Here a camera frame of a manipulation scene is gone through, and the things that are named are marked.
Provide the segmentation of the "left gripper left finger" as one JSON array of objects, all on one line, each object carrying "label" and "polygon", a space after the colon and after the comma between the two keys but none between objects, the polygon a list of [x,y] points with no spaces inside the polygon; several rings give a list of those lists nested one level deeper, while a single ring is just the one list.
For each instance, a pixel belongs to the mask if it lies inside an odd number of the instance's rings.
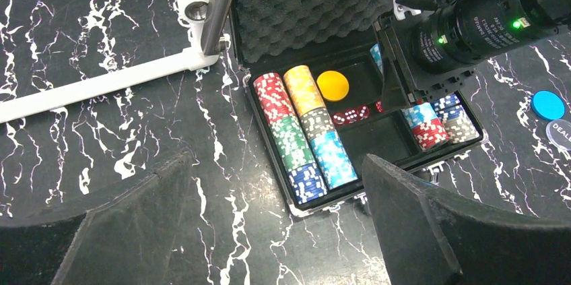
[{"label": "left gripper left finger", "polygon": [[139,180],[1,223],[2,284],[164,284],[189,153]]}]

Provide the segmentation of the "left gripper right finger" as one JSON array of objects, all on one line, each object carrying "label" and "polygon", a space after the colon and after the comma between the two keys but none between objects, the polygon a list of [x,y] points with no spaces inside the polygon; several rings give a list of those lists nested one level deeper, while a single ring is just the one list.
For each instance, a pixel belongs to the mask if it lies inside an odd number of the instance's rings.
[{"label": "left gripper right finger", "polygon": [[500,210],[367,155],[362,179],[392,284],[569,284],[570,223]]}]

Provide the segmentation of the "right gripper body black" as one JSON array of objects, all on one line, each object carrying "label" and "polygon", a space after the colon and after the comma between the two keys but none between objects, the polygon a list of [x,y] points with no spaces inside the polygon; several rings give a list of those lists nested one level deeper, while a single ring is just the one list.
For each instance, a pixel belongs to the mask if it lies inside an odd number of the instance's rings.
[{"label": "right gripper body black", "polygon": [[463,88],[475,75],[473,65],[447,73],[433,73],[412,49],[412,38],[420,20],[376,20],[373,23],[382,59],[381,102],[386,111],[409,108],[433,101]]}]

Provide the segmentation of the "blue round chip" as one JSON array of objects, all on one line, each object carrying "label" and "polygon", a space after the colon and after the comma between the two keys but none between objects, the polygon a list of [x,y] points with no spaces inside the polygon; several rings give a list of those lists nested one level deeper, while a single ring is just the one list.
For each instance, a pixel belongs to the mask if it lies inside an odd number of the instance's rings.
[{"label": "blue round chip", "polygon": [[562,99],[547,90],[538,91],[533,95],[531,108],[537,116],[548,121],[561,119],[566,112]]}]

